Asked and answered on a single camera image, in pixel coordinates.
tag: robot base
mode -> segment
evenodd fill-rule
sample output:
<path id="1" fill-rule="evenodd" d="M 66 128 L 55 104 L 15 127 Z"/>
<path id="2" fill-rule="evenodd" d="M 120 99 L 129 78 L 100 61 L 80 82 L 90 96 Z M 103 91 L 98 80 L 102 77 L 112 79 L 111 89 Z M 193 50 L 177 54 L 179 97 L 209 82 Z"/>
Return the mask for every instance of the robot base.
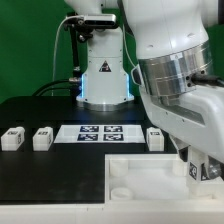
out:
<path id="1" fill-rule="evenodd" d="M 133 101 L 128 101 L 120 104 L 91 104 L 83 101 L 77 101 L 77 105 L 79 107 L 86 108 L 88 110 L 94 110 L 94 111 L 116 111 L 116 110 L 122 110 L 124 108 L 127 108 L 128 104 L 132 103 Z"/>

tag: robot logo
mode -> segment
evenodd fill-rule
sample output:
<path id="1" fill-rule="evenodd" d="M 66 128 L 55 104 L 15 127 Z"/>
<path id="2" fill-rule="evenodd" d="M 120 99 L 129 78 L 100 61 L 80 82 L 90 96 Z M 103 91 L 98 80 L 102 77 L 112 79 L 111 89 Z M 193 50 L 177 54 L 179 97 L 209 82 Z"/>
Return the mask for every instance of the robot logo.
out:
<path id="1" fill-rule="evenodd" d="M 110 66 L 108 65 L 107 61 L 103 63 L 99 72 L 111 72 Z"/>

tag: small white cube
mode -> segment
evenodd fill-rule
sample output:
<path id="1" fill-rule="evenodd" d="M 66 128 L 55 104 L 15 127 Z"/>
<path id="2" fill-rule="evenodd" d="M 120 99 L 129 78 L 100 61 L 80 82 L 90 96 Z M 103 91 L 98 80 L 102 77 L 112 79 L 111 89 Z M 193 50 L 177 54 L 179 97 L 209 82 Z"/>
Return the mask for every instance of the small white cube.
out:
<path id="1" fill-rule="evenodd" d="M 148 128 L 146 133 L 146 139 L 147 144 L 149 146 L 149 151 L 164 151 L 164 136 L 159 128 Z"/>
<path id="2" fill-rule="evenodd" d="M 50 127 L 39 128 L 33 136 L 34 151 L 48 151 L 53 142 L 53 129 Z"/>
<path id="3" fill-rule="evenodd" d="M 2 137 L 2 151 L 16 151 L 24 142 L 23 127 L 10 128 Z"/>

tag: white panel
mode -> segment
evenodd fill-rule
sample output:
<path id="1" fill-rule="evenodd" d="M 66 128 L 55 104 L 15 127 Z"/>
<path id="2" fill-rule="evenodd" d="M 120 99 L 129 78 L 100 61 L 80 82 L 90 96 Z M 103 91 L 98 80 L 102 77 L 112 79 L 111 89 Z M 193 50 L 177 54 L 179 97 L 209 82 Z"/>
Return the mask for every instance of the white panel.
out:
<path id="1" fill-rule="evenodd" d="M 204 125 L 154 105 L 140 89 L 151 122 L 195 149 L 224 162 L 224 90 L 197 86 L 197 90 L 182 94 L 180 106 L 202 115 Z"/>
<path id="2" fill-rule="evenodd" d="M 208 40 L 199 0 L 123 0 L 123 3 L 135 35 L 138 59 L 174 54 Z"/>
<path id="3" fill-rule="evenodd" d="M 101 14 L 101 4 L 105 0 L 64 0 L 79 15 Z"/>
<path id="4" fill-rule="evenodd" d="M 219 0 L 201 0 L 201 15 L 205 27 L 218 24 L 218 14 Z"/>
<path id="5" fill-rule="evenodd" d="M 88 68 L 83 78 L 83 99 L 91 104 L 119 104 L 128 101 L 128 76 L 123 69 L 122 31 L 94 31 L 88 41 Z M 104 64 L 108 72 L 102 71 Z"/>
<path id="6" fill-rule="evenodd" d="M 145 200 L 104 206 L 1 206 L 2 224 L 223 224 L 222 200 Z"/>
<path id="7" fill-rule="evenodd" d="M 118 8 L 117 0 L 106 0 L 106 8 Z"/>

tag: white paper sheet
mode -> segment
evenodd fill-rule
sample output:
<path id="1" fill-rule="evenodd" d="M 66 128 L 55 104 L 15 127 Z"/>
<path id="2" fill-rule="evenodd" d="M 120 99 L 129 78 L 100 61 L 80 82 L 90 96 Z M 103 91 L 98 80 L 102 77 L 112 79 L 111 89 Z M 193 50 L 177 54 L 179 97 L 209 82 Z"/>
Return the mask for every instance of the white paper sheet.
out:
<path id="1" fill-rule="evenodd" d="M 145 143 L 140 125 L 62 125 L 54 143 Z"/>

